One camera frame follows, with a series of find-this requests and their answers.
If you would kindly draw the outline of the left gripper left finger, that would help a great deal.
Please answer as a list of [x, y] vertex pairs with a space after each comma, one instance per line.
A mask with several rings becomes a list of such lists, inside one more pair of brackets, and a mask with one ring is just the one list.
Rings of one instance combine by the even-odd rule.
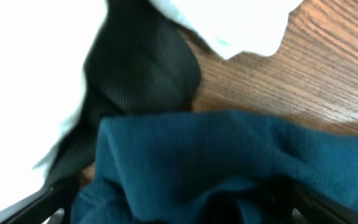
[[69, 224], [78, 182], [56, 182], [3, 210], [0, 224]]

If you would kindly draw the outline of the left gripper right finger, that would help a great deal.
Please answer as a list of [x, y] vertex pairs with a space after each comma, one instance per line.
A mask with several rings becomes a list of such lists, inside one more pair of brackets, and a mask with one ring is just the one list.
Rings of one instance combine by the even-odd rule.
[[290, 223], [358, 224], [358, 213], [300, 184], [290, 185]]

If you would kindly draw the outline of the blue polo shirt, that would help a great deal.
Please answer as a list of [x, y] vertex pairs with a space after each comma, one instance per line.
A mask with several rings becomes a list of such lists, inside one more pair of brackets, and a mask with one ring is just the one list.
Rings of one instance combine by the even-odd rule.
[[105, 118], [72, 223], [275, 223], [290, 179], [358, 213], [358, 136], [241, 111]]

